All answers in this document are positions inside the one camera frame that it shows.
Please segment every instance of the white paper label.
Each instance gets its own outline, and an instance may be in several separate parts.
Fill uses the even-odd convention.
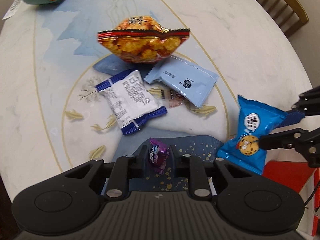
[[[105,98],[116,116],[120,128],[133,119],[159,109],[159,103],[145,88],[138,70],[105,89]]]
[[[2,19],[5,20],[13,16],[17,12],[21,2],[22,0],[13,0],[12,5]]]

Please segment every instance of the table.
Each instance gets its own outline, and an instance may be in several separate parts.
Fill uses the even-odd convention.
[[[217,107],[215,114],[199,118],[180,106],[147,128],[207,134],[225,142],[236,131],[237,94],[289,110],[298,94],[311,88],[291,44],[255,0],[23,4],[0,36],[0,173],[11,200],[22,189],[87,161],[101,145],[106,146],[102,157],[111,161],[120,130],[97,133],[90,127],[105,125],[111,111],[99,98],[86,102],[78,95],[109,77],[91,68],[108,54],[96,33],[134,15],[151,15],[171,29],[190,28],[190,39],[176,55],[220,75],[207,102]],[[71,109],[84,120],[68,120],[64,113]],[[313,130],[319,120],[308,117],[299,126]],[[294,150],[271,151],[270,159],[304,161]]]

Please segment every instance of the cartoon cookie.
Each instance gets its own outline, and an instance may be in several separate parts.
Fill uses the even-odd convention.
[[[244,155],[253,155],[259,150],[258,138],[253,135],[243,136],[238,142],[237,148]]]

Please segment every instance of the bright blue snack package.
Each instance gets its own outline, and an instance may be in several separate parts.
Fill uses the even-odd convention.
[[[217,157],[261,175],[267,151],[259,148],[259,138],[276,128],[288,113],[240,95],[238,101],[240,113],[237,135],[219,149]]]
[[[149,84],[160,81],[201,107],[219,76],[176,56],[159,61],[145,77]]]
[[[125,70],[96,86],[107,99],[124,135],[132,134],[167,109],[144,87],[140,72]]]

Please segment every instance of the metal pin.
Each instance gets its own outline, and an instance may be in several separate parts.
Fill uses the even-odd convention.
[[[109,189],[106,194],[108,197],[120,197],[122,195],[122,191],[119,189]]]
[[[317,151],[317,148],[316,147],[310,147],[309,148],[309,152],[310,153],[315,153]]]
[[[205,188],[199,188],[195,190],[195,195],[198,197],[207,197],[210,195],[210,191]]]

